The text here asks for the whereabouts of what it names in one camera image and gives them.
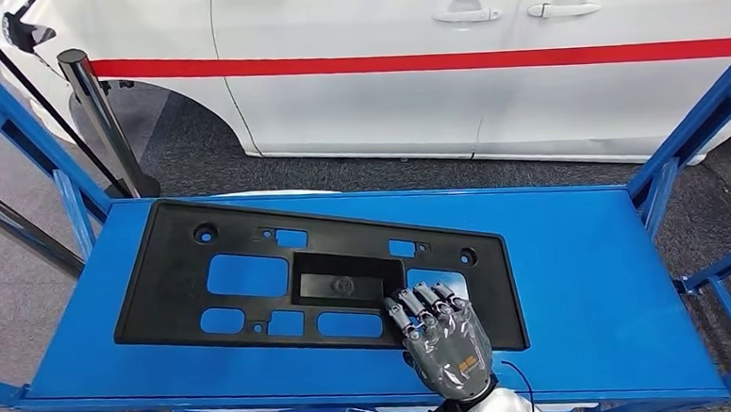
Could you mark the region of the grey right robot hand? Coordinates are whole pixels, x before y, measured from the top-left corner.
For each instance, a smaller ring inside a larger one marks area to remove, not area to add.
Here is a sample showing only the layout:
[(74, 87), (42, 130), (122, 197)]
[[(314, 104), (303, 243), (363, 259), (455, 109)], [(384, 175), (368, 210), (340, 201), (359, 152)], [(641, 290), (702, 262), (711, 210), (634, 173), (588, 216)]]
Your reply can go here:
[(490, 338), (468, 299), (442, 282), (420, 282), (397, 290), (383, 305), (427, 387), (465, 403), (494, 389)]

